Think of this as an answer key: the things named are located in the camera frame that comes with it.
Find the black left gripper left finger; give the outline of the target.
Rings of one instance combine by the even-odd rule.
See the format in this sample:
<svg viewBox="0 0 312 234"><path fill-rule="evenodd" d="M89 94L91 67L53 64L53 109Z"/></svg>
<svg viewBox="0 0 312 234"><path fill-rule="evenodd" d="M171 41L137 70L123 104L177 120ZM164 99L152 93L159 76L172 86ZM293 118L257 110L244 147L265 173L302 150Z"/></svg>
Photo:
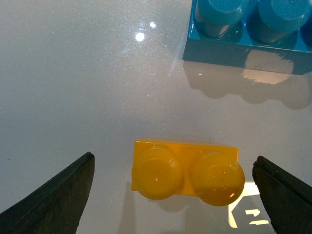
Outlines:
<svg viewBox="0 0 312 234"><path fill-rule="evenodd" d="M74 234L95 172L87 152L26 198L0 214L2 234Z"/></svg>

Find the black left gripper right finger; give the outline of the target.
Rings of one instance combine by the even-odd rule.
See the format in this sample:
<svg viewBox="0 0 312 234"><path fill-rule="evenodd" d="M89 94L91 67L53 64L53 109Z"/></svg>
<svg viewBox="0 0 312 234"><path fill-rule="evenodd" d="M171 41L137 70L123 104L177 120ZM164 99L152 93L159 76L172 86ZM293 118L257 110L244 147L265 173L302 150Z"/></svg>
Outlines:
<svg viewBox="0 0 312 234"><path fill-rule="evenodd" d="M253 164L253 179L277 234L312 232L312 187L263 156Z"/></svg>

